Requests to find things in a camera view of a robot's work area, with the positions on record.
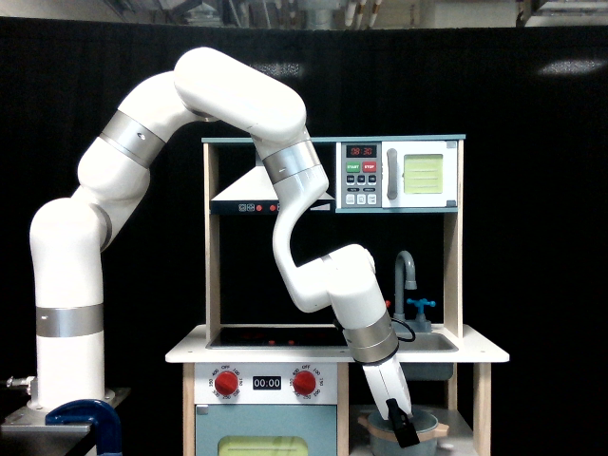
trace range hood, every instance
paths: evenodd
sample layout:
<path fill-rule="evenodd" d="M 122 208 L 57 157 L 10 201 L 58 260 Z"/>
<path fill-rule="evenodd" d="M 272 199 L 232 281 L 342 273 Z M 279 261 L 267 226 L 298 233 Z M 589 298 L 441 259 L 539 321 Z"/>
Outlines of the range hood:
<path fill-rule="evenodd" d="M 279 209 L 275 189 L 257 152 L 256 166 L 210 202 L 211 214 L 218 215 L 271 215 Z M 335 199 L 325 193 L 308 210 L 334 212 Z"/>

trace timer display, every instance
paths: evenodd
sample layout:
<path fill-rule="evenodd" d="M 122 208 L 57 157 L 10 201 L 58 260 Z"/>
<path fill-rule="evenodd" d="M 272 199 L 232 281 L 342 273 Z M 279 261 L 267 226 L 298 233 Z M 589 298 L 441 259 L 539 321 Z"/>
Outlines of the timer display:
<path fill-rule="evenodd" d="M 347 145 L 346 146 L 346 158 L 347 159 L 367 159 L 376 158 L 376 146 L 375 145 Z"/>
<path fill-rule="evenodd" d="M 278 375 L 254 377 L 254 390 L 280 390 L 281 377 Z"/>

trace oven window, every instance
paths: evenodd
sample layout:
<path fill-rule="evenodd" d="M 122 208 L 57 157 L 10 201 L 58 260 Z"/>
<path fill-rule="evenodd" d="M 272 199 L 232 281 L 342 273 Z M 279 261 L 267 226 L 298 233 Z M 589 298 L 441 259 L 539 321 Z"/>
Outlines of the oven window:
<path fill-rule="evenodd" d="M 218 443 L 218 456 L 308 456 L 308 445 L 301 437 L 240 436 L 223 437 Z"/>

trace ceiling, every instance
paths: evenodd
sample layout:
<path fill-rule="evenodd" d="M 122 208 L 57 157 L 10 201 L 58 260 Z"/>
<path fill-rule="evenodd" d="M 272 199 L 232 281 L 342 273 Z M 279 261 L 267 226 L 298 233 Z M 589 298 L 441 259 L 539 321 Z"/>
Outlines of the ceiling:
<path fill-rule="evenodd" d="M 608 24 L 577 0 L 0 0 L 0 15 L 251 29 L 444 29 Z"/>

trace sink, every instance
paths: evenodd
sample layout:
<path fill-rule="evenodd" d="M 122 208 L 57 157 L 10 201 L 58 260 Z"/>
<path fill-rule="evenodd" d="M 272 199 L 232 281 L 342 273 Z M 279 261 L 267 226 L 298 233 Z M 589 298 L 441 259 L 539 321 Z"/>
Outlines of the sink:
<path fill-rule="evenodd" d="M 399 337 L 411 338 L 409 332 L 399 332 Z M 418 332 L 413 342 L 399 341 L 399 352 L 457 352 L 458 347 L 437 332 Z"/>
<path fill-rule="evenodd" d="M 399 332 L 409 339 L 409 332 Z M 399 341 L 399 352 L 457 352 L 458 347 L 437 332 L 418 332 L 413 342 Z M 454 363 L 402 363 L 403 374 L 409 380 L 449 380 L 454 374 Z"/>

